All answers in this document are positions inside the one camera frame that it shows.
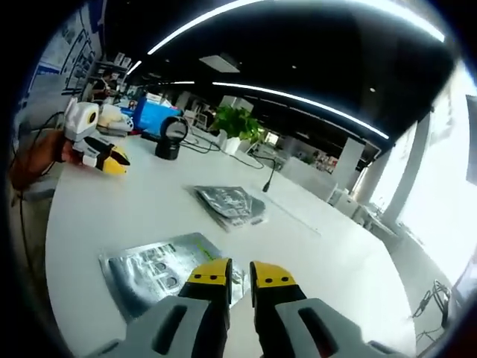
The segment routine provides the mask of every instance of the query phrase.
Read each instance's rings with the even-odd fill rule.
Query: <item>white table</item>
[[[248,268],[252,260],[288,269],[308,297],[318,297],[375,340],[415,355],[405,290],[384,245],[279,173],[249,168],[225,154],[181,148],[176,161],[153,155],[154,144],[123,139],[131,161],[124,176],[67,166],[58,183],[46,238],[46,276],[54,315],[73,354],[83,356],[126,324],[108,292],[98,255],[199,231]],[[249,163],[254,160],[237,153]],[[185,189],[243,186],[265,201],[268,222],[227,233]],[[225,357],[260,357],[248,293],[231,309]]]

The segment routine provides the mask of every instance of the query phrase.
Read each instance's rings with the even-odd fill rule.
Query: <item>green plant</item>
[[[227,132],[227,138],[238,137],[248,139],[251,143],[260,140],[262,127],[244,108],[232,108],[223,106],[217,109],[213,129],[223,129]]]

